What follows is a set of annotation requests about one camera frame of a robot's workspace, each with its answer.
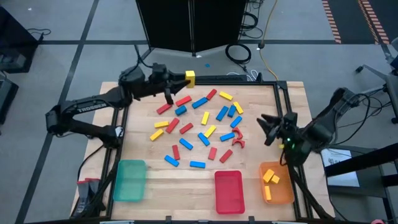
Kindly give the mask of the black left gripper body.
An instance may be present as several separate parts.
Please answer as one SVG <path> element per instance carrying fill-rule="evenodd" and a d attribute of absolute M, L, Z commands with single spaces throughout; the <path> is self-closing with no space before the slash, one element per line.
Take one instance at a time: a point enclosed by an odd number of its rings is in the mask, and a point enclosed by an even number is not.
<path fill-rule="evenodd" d="M 158 88 L 162 88 L 168 105 L 174 103 L 171 97 L 170 75 L 165 64 L 154 63 L 152 65 L 152 74 L 149 81 Z"/>

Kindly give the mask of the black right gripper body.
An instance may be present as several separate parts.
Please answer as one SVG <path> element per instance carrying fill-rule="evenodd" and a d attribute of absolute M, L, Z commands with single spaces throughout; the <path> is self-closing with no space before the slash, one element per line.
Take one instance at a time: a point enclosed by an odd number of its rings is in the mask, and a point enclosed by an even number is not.
<path fill-rule="evenodd" d="M 264 143 L 266 146 L 270 146 L 274 142 L 275 138 L 292 138 L 297 132 L 297 113 L 289 112 L 281 118 L 282 119 L 279 124 L 273 124 L 275 127 L 275 132 L 266 136 Z"/>

